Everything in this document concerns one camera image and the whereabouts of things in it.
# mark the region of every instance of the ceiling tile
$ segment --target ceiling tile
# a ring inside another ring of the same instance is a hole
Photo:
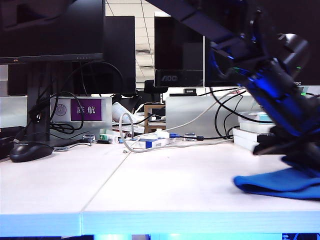
[[[109,4],[139,4],[140,0],[106,0]]]
[[[110,3],[109,6],[115,16],[143,17],[140,3]]]
[[[112,13],[108,4],[105,5],[105,15],[106,16],[113,16],[113,13]]]
[[[161,10],[152,4],[142,4],[144,17],[154,17],[155,12],[161,12]]]
[[[146,43],[146,44],[135,43],[135,50],[150,50],[150,46],[148,43]]]
[[[147,37],[147,29],[146,28],[136,28],[135,29],[136,37]]]
[[[155,36],[155,29],[154,28],[147,28],[148,37],[154,37]]]
[[[145,25],[147,28],[154,28],[155,27],[155,18],[154,17],[145,17]]]
[[[136,60],[140,66],[150,66],[152,64],[152,60],[150,59],[137,59]]]
[[[155,37],[154,36],[149,37],[149,44],[150,45],[154,45],[155,44]]]
[[[136,17],[135,19],[135,28],[145,28],[145,20],[143,17]]]
[[[144,74],[142,73],[140,68],[135,70],[135,76],[136,77],[143,77],[144,76]]]
[[[143,36],[136,36],[135,37],[135,44],[148,44],[148,38]]]
[[[153,69],[144,69],[142,70],[142,73],[145,77],[154,77],[155,76],[155,71]]]
[[[139,60],[142,60],[142,59],[147,59],[147,60],[151,60],[152,59],[152,57],[151,57],[151,55],[149,54],[149,55],[135,55],[135,59],[137,60],[137,61],[139,61]]]

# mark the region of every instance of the white box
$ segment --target white box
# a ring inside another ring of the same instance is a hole
[[[165,146],[176,141],[175,138],[158,138],[158,139],[140,139],[139,141],[134,138],[133,140],[126,140],[128,145],[131,147],[133,145],[136,149],[149,149],[154,147]]]

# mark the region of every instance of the aoc logo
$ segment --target aoc logo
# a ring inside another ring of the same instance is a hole
[[[176,82],[178,81],[178,76],[176,75],[164,75],[161,78],[161,82]]]

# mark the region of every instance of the white cable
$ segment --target white cable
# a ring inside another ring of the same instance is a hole
[[[124,112],[121,116],[120,116],[120,120],[119,120],[119,133],[120,133],[120,137],[123,141],[123,144],[125,145],[125,147],[134,153],[145,153],[145,152],[150,152],[153,150],[158,150],[158,149],[164,149],[164,148],[186,148],[186,147],[194,147],[194,146],[206,146],[206,145],[216,145],[216,144],[220,144],[220,143],[224,143],[224,142],[228,142],[231,139],[225,139],[225,140],[221,140],[221,141],[217,141],[217,142],[202,142],[202,143],[193,143],[193,144],[188,144],[188,145],[165,145],[165,146],[156,146],[156,147],[151,147],[151,148],[147,148],[147,149],[134,149],[132,148],[132,146],[129,146],[125,136],[122,132],[122,118],[124,115],[127,115],[130,122],[132,123],[132,119],[130,117],[130,115],[127,112]],[[146,134],[142,134],[139,136],[139,138],[133,143],[135,144],[136,142],[138,142],[141,138],[141,136],[146,136],[146,135],[150,135],[150,133],[146,133]]]
[[[229,94],[231,93],[234,93],[236,91],[239,91],[239,90],[242,90],[242,89],[245,89],[245,87],[239,87],[237,89],[234,89],[232,91],[229,91],[228,93],[226,93],[225,95],[223,95],[222,97],[219,98],[219,101],[223,98],[225,98],[226,96],[228,96]],[[194,121],[196,121],[198,118],[200,118],[202,115],[204,115],[205,113],[207,113],[214,105],[216,105],[217,102],[215,101],[214,103],[212,103],[210,106],[208,106],[202,113],[200,113],[197,117],[195,117],[194,119],[192,119],[191,121],[188,121],[182,125],[179,125],[179,126],[175,126],[175,127],[171,127],[171,128],[168,128],[168,129],[165,129],[164,131],[171,131],[171,130],[174,130],[174,129],[177,129],[177,128],[181,128],[181,127],[184,127],[186,125],[189,125],[191,123],[193,123]]]
[[[239,87],[237,89],[234,89],[232,91],[229,91],[227,92],[226,94],[224,94],[222,97],[219,98],[219,100],[225,98],[226,96],[228,96],[229,94],[231,93],[234,93],[236,91],[239,91],[239,90],[242,90],[244,89],[245,87]],[[177,129],[177,128],[181,128],[181,127],[184,127],[186,125],[189,125],[191,123],[193,123],[194,121],[196,121],[197,119],[199,119],[202,115],[204,115],[205,113],[207,113],[215,104],[217,104],[217,102],[215,101],[213,104],[211,104],[209,107],[207,107],[202,113],[200,113],[197,117],[195,117],[194,119],[182,124],[182,125],[179,125],[179,126],[175,126],[175,127],[171,127],[171,128],[168,128],[168,129],[165,129],[164,131],[171,131],[171,130],[174,130],[174,129]],[[145,137],[147,135],[154,135],[152,133],[146,133],[146,134],[142,134],[142,135],[139,135],[137,140],[131,145],[129,146],[128,143],[126,142],[126,139],[124,137],[124,134],[122,132],[122,119],[124,117],[124,115],[127,115],[128,118],[129,118],[129,121],[130,121],[130,124],[131,124],[131,127],[133,128],[133,120],[131,118],[131,116],[127,113],[127,112],[124,112],[121,116],[120,116],[120,119],[119,119],[119,133],[120,133],[120,137],[125,145],[125,147],[131,151],[131,152],[134,152],[134,153],[144,153],[144,152],[150,152],[150,151],[153,151],[153,150],[157,150],[157,149],[163,149],[163,148],[186,148],[186,147],[191,147],[191,146],[205,146],[205,145],[215,145],[215,144],[219,144],[219,143],[224,143],[224,142],[227,142],[227,141],[230,141],[230,139],[225,139],[225,140],[221,140],[221,141],[218,141],[218,142],[214,142],[214,143],[196,143],[196,144],[191,144],[191,145],[166,145],[166,146],[157,146],[157,147],[151,147],[151,148],[147,148],[147,149],[140,149],[140,150],[136,150],[133,148],[133,146],[142,138],[142,137]]]

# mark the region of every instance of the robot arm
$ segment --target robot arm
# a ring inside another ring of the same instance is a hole
[[[212,50],[232,61],[227,75],[246,87],[276,124],[275,141],[255,154],[282,148],[288,161],[320,170],[320,101],[301,96],[293,81],[307,63],[307,41],[277,35],[253,0],[147,1],[210,39]]]

